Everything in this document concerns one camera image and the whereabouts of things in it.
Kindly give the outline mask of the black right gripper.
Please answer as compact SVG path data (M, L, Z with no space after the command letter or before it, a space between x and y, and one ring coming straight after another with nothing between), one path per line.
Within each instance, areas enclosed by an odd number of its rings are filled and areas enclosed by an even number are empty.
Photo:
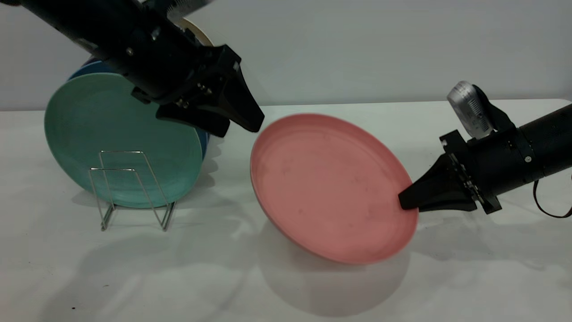
M471 212L477 209L477 200L485 213L491 214L502 209L499 195L545 176L543 165L520 128L469 141L455 130L440 140L446 154L399 194L402 209Z

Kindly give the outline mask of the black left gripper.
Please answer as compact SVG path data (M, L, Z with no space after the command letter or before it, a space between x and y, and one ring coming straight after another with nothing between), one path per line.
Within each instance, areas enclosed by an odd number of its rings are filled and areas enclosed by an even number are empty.
M265 115L229 46L200 44L166 18L139 18L130 30L131 95L159 104L156 118L224 137L234 122L258 132Z

